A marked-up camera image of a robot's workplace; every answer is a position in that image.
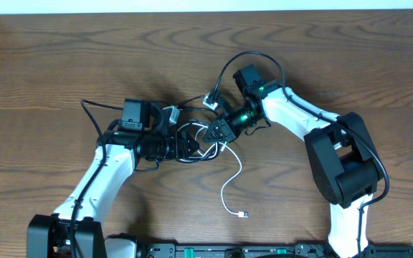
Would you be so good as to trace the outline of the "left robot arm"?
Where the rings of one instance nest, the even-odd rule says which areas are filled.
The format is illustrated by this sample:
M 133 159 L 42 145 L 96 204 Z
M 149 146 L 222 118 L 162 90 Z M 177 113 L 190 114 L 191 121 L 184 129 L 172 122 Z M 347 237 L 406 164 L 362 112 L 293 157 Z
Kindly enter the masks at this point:
M 95 156 L 74 191 L 50 215 L 37 214 L 27 228 L 28 257 L 144 257 L 137 241 L 105 238 L 102 225 L 121 186 L 139 160 L 188 158 L 199 144 L 176 129 L 180 109 L 127 99 L 122 116 L 98 131 Z

